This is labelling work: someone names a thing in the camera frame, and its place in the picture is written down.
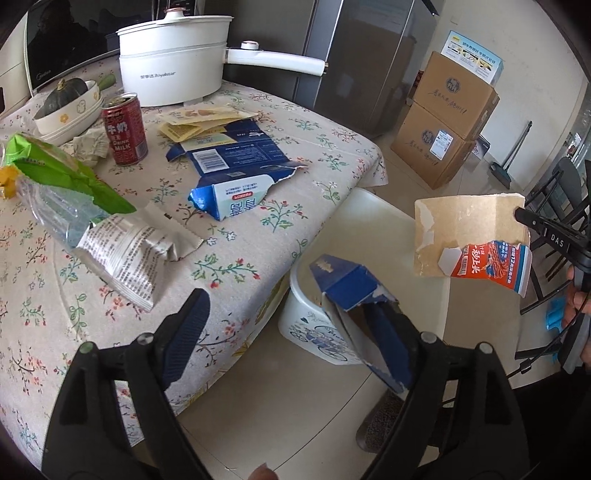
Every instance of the dish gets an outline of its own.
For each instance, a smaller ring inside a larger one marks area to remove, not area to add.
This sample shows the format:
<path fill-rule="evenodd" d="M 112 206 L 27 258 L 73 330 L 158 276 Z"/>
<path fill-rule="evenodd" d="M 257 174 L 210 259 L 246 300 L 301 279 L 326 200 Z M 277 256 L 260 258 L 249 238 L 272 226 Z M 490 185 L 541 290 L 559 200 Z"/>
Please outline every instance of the dish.
<path fill-rule="evenodd" d="M 103 97 L 99 96 L 98 101 L 91 106 L 89 109 L 86 110 L 83 114 L 78 116 L 75 120 L 72 120 L 67 125 L 59 128 L 58 130 L 43 135 L 41 139 L 44 142 L 50 143 L 59 147 L 66 142 L 69 142 L 74 137 L 77 137 L 82 132 L 87 130 L 93 123 L 96 122 L 98 117 L 100 117 L 101 107 L 103 105 Z"/>
<path fill-rule="evenodd" d="M 80 116 L 95 106 L 100 98 L 99 86 L 94 80 L 86 82 L 86 86 L 88 91 L 80 95 L 76 100 L 49 115 L 35 120 L 41 135 L 54 134 L 79 119 Z"/>

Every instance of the pot handle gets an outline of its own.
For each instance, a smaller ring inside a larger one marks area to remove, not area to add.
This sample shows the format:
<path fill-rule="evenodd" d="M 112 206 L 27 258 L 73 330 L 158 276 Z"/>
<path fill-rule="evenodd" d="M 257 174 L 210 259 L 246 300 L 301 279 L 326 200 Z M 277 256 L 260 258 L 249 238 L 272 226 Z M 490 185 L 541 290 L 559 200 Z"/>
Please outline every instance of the pot handle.
<path fill-rule="evenodd" d="M 275 69 L 307 73 L 318 77 L 322 76 L 328 68 L 328 63 L 324 60 L 276 51 L 251 50 L 252 46 L 258 47 L 258 44 L 256 42 L 242 43 L 243 46 L 246 46 L 246 44 L 250 46 L 247 48 L 228 48 L 226 50 L 225 63 L 272 67 Z"/>

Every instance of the floral tablecloth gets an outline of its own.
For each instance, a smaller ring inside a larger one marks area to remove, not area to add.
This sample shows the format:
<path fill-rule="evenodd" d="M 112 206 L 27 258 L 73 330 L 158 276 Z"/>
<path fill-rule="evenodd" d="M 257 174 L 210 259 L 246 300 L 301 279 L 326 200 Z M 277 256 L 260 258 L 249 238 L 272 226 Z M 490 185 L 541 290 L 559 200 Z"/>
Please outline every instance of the floral tablecloth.
<path fill-rule="evenodd" d="M 96 80 L 108 73 L 117 78 L 103 93 L 108 96 L 122 87 L 117 58 L 70 77 Z M 19 131 L 36 133 L 32 117 L 52 87 L 0 121 L 0 141 Z M 255 209 L 217 222 L 187 201 L 199 178 L 192 164 L 164 158 L 170 142 L 157 133 L 157 114 L 172 107 L 143 109 L 148 157 L 131 167 L 108 158 L 95 171 L 133 204 L 155 202 L 205 239 L 196 252 L 167 265 L 163 296 L 149 313 L 63 250 L 18 199 L 0 200 L 0 420 L 37 466 L 53 404 L 81 342 L 101 348 L 129 343 L 155 331 L 194 288 L 205 288 L 212 299 L 210 319 L 182 379 L 167 391 L 181 412 L 262 329 L 281 279 L 351 189 L 387 183 L 379 148 L 305 108 L 233 83 L 204 101 L 259 112 L 259 126 L 290 159 L 309 168 L 272 187 Z M 92 128 L 103 127 L 97 121 Z M 120 383 L 117 392 L 128 436 L 136 443 L 142 437 L 129 391 Z"/>

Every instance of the crumpled paper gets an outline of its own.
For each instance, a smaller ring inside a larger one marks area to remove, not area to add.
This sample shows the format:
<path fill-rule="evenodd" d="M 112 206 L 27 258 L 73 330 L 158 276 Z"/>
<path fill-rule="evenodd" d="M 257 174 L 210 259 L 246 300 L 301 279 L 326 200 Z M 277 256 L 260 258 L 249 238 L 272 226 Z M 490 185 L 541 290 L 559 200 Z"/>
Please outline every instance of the crumpled paper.
<path fill-rule="evenodd" d="M 109 152 L 109 138 L 104 129 L 88 130 L 72 140 L 73 156 L 87 167 L 94 167 Z"/>

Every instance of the red printed packaging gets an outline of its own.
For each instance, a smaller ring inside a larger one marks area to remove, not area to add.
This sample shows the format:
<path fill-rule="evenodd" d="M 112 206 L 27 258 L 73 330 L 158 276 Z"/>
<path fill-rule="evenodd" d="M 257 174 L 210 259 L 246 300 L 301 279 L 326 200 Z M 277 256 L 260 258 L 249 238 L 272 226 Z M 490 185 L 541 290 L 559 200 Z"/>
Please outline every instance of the red printed packaging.
<path fill-rule="evenodd" d="M 524 297 L 530 277 L 531 251 L 526 245 L 496 240 L 464 248 L 445 248 L 439 267 L 450 277 L 487 278 Z"/>

